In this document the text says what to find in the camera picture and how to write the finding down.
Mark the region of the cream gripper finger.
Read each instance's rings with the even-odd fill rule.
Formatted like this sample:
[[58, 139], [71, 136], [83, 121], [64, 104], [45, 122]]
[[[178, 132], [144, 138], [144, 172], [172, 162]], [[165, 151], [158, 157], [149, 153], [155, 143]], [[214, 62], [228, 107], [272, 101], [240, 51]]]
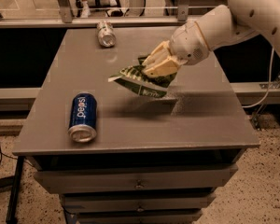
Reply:
[[143, 69], [148, 77], [166, 77], [178, 71], [179, 64], [172, 58], [167, 58], [160, 63], [153, 63]]
[[151, 64], [158, 64], [161, 63], [163, 61], [163, 50], [154, 50], [152, 51], [147, 57], [146, 59], [142, 62], [143, 66], [149, 66]]

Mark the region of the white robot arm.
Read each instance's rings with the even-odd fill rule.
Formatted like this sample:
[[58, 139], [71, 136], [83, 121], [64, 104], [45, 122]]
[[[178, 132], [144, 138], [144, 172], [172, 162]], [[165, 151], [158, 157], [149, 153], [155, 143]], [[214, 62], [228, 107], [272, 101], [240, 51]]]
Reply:
[[148, 77], [174, 74], [184, 65], [194, 65], [223, 46], [262, 35], [280, 58], [280, 0], [228, 0], [195, 21], [177, 28], [143, 62]]

